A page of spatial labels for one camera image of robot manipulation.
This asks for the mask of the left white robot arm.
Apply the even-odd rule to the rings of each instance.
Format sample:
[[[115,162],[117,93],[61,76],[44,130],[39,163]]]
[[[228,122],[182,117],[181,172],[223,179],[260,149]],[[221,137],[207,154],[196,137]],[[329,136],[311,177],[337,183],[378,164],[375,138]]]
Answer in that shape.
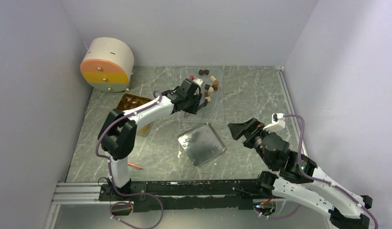
[[[205,107],[201,85],[185,79],[172,90],[154,91],[154,99],[137,108],[109,112],[97,138],[95,154],[108,163],[108,182],[111,194],[117,200],[131,195],[131,177],[128,171],[128,156],[132,152],[139,129],[151,122],[177,112],[192,115]]]

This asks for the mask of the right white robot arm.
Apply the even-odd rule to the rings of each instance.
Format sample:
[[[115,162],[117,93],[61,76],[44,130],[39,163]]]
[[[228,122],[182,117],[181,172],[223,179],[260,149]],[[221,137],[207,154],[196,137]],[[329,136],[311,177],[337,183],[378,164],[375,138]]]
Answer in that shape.
[[[315,161],[302,154],[302,138],[297,151],[277,131],[285,128],[288,115],[275,113],[264,125],[256,118],[243,123],[229,123],[234,140],[244,137],[243,146],[254,149],[268,170],[255,180],[262,198],[277,196],[311,208],[329,218],[338,229],[368,229],[378,223],[370,213],[372,198],[348,191],[330,178]]]

